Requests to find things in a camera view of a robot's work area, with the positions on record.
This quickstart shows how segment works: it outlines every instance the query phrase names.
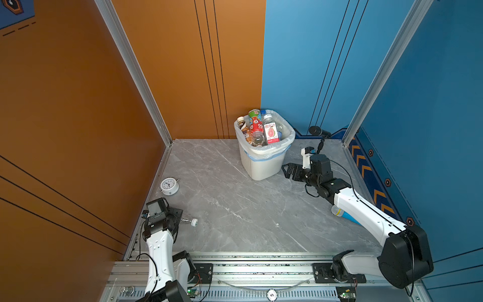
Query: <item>white trash bin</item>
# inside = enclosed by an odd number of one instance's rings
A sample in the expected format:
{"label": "white trash bin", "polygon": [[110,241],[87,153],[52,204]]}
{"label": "white trash bin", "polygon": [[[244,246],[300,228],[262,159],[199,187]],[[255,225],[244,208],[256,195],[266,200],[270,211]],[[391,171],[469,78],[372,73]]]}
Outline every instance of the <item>white trash bin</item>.
{"label": "white trash bin", "polygon": [[[240,147],[241,162],[248,175],[254,180],[262,180],[278,173],[284,163],[285,153],[295,139],[294,129],[283,117],[273,110],[266,110],[266,114],[271,114],[275,122],[283,126],[283,139],[267,146],[253,147],[250,145],[240,128],[238,128],[238,122],[235,121],[234,123]],[[248,115],[245,115],[244,119],[247,125],[249,125]]]}

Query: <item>blue wall panel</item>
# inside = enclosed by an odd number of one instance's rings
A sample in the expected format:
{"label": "blue wall panel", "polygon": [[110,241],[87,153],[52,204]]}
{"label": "blue wall panel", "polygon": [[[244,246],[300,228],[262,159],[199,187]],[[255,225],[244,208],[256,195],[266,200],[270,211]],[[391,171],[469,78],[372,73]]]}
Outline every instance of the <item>blue wall panel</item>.
{"label": "blue wall panel", "polygon": [[322,128],[335,132],[347,126],[412,3],[413,0],[267,0],[262,108],[276,110],[305,134],[313,114],[311,125],[321,125],[334,93]]}
{"label": "blue wall panel", "polygon": [[[362,125],[435,261],[483,247],[481,11],[482,1],[434,1]],[[435,263],[435,273],[480,264],[476,251]],[[476,268],[424,281],[433,288],[482,279]],[[430,293],[452,301],[463,287],[477,292],[483,283]]]}

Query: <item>brown wall panel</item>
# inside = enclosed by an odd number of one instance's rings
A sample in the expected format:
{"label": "brown wall panel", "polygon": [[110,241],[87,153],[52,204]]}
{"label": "brown wall panel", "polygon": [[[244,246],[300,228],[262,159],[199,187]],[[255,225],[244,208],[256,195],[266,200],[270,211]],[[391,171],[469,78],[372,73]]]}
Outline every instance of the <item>brown wall panel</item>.
{"label": "brown wall panel", "polygon": [[94,1],[35,1],[35,13],[0,31],[0,198],[99,244],[0,199],[0,290],[97,301],[165,146]]}
{"label": "brown wall panel", "polygon": [[265,3],[114,1],[174,139],[235,138],[260,107]]}

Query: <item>white clock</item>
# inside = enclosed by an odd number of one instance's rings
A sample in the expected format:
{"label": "white clock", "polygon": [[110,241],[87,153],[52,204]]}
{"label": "white clock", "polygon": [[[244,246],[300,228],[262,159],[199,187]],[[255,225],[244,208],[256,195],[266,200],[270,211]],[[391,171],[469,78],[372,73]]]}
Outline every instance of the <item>white clock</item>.
{"label": "white clock", "polygon": [[168,177],[161,182],[161,190],[163,191],[164,195],[173,195],[174,193],[178,192],[180,185],[176,181],[176,179],[172,177]]}

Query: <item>gray marble tabletop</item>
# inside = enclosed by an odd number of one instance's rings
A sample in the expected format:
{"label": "gray marble tabletop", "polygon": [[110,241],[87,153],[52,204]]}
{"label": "gray marble tabletop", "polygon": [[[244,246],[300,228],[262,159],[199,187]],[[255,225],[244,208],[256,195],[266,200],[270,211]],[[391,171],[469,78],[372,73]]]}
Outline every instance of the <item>gray marble tabletop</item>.
{"label": "gray marble tabletop", "polygon": [[[300,149],[317,148],[318,143],[295,140],[284,163],[302,163]],[[356,173],[340,140],[326,140],[321,153]],[[342,168],[332,165],[332,169],[335,177],[349,182]],[[179,179],[180,185],[176,194],[166,197],[170,205],[199,220],[195,228],[180,225],[174,251],[337,254],[347,249],[381,250],[362,226],[334,216],[331,204],[309,196],[303,183],[286,179],[282,171],[261,181],[251,179],[243,168],[237,140],[175,140],[162,178],[166,177]],[[364,195],[353,178],[355,189]],[[156,198],[163,196],[158,188]],[[141,250],[146,248],[142,242]]]}

